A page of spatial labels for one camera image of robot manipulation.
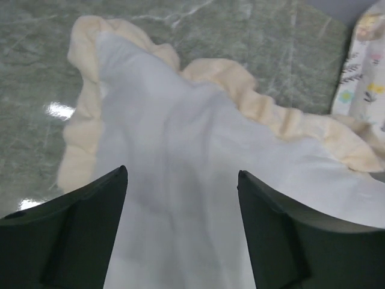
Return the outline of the floral print pillow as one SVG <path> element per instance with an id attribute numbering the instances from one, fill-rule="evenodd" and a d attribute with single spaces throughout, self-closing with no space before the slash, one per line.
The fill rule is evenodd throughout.
<path id="1" fill-rule="evenodd" d="M 384 1 L 356 22 L 331 114 L 368 122 L 384 138 Z"/>

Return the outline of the grey pillowcase with cream trim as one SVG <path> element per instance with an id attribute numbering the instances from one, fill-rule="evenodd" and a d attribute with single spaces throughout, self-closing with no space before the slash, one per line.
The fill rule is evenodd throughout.
<path id="1" fill-rule="evenodd" d="M 68 59 L 83 87 L 59 188 L 128 171 L 105 288 L 257 288 L 242 170 L 311 209 L 384 230 L 384 184 L 371 177 L 381 161 L 360 123 L 278 106 L 231 60 L 180 70 L 170 45 L 125 20 L 80 17 Z"/>

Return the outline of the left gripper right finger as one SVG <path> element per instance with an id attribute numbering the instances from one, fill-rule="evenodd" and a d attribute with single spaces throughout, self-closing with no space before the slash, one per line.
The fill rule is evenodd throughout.
<path id="1" fill-rule="evenodd" d="M 384 230 L 311 209 L 251 173 L 238 197 L 257 288 L 383 288 Z"/>

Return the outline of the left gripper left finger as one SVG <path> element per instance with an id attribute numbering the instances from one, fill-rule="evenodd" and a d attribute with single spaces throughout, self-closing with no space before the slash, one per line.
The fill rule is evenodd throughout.
<path id="1" fill-rule="evenodd" d="M 128 185 L 124 166 L 1 219 L 1 288 L 102 288 Z"/>

